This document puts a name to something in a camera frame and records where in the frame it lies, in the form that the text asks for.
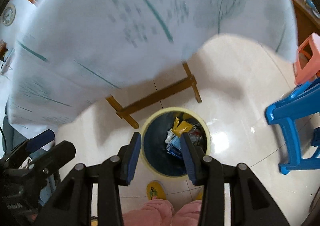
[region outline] yellow wrapper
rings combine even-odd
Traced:
[[[180,122],[180,120],[179,120],[178,118],[176,118],[176,119],[174,120],[172,130],[174,130],[174,129],[176,129],[176,128],[177,128],[177,126],[178,126],[179,122]]]
[[[189,132],[190,129],[193,128],[193,125],[189,124],[187,121],[182,121],[176,129],[172,129],[172,132],[177,135],[178,137],[181,137],[182,133]]]
[[[183,114],[182,114],[182,119],[183,119],[183,120],[186,120],[186,119],[189,119],[189,118],[193,118],[193,116],[191,116],[191,115],[188,114],[188,113],[183,113]]]

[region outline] blue object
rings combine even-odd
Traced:
[[[130,184],[130,182],[133,180],[134,172],[136,171],[136,167],[137,167],[137,163],[138,163],[140,149],[141,149],[141,135],[139,134],[137,141],[136,141],[136,144],[133,148],[132,156],[131,156],[129,164],[128,164],[128,176],[126,179],[127,184]]]
[[[316,8],[315,4],[312,2],[312,0],[306,0],[306,3],[308,4],[308,6],[310,6],[310,8],[312,9],[314,15],[317,18],[320,18],[319,11],[317,10],[317,8]]]
[[[291,170],[320,169],[320,148],[312,157],[301,157],[300,139],[295,120],[320,111],[320,79],[297,86],[285,99],[279,100],[266,109],[268,124],[279,124],[288,149],[289,163],[279,164],[282,174]]]
[[[180,138],[178,136],[174,136],[170,144],[181,151]]]
[[[41,134],[35,136],[32,139],[29,139],[26,150],[28,152],[35,152],[38,149],[42,148],[46,144],[50,143],[53,141],[55,138],[54,132],[50,129],[42,132]]]
[[[168,144],[167,145],[167,152],[168,152],[168,154],[171,154],[171,155],[179,158],[180,160],[183,160],[181,151],[179,149],[175,148],[174,145]]]
[[[186,140],[184,139],[183,134],[180,138],[181,143],[181,152],[183,156],[184,165],[186,166],[187,174],[189,177],[189,180],[195,184],[196,183],[196,167],[193,163],[189,148],[187,146]]]

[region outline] pink plastic stool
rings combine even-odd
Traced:
[[[302,69],[299,53],[309,43],[312,57],[310,58],[307,65]],[[295,84],[300,85],[310,80],[320,70],[320,36],[316,33],[312,33],[305,41],[299,46],[297,53],[297,61],[295,62],[296,79]]]

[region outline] metal screw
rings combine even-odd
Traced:
[[[205,161],[205,162],[207,162],[207,163],[210,163],[210,162],[212,161],[212,157],[210,157],[210,156],[204,156],[204,157],[202,157],[202,160]]]
[[[84,164],[82,164],[82,163],[78,163],[78,164],[76,164],[76,166],[75,166],[75,169],[77,170],[77,171],[80,171],[80,170],[82,170],[84,168]]]
[[[119,161],[120,161],[120,157],[118,157],[118,156],[112,156],[112,157],[110,158],[110,161],[111,161],[112,163],[119,162]]]
[[[240,170],[246,170],[248,168],[247,165],[244,164],[244,163],[238,164],[238,167],[239,167]]]

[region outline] white tiled floor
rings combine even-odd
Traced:
[[[300,225],[308,215],[314,194],[319,188],[320,171],[293,171],[282,175],[279,162],[285,162],[286,147],[278,125],[268,126],[265,108],[288,94],[294,86],[292,65],[258,43],[234,36],[215,37],[195,54],[188,65],[194,74],[202,103],[198,104],[192,89],[171,96],[135,114],[142,127],[155,111],[182,106],[200,115],[206,122],[212,140],[211,156],[221,163],[248,164],[284,212],[291,226]],[[113,95],[127,105],[169,84],[185,78],[182,66],[175,66],[148,81]],[[315,114],[297,121],[303,154],[309,157],[313,129],[320,126]],[[72,124],[61,127],[57,143],[68,140],[76,146],[76,158],[61,170],[61,177],[78,162],[98,164],[117,154],[135,130],[121,120],[105,101],[97,102]],[[164,180],[148,170],[139,159],[135,178],[129,187],[120,187],[122,211],[141,207],[147,201],[146,185],[162,182],[177,210],[200,191],[189,180]],[[96,215],[97,190],[93,191],[92,214]],[[226,202],[226,225],[230,225],[230,207]]]

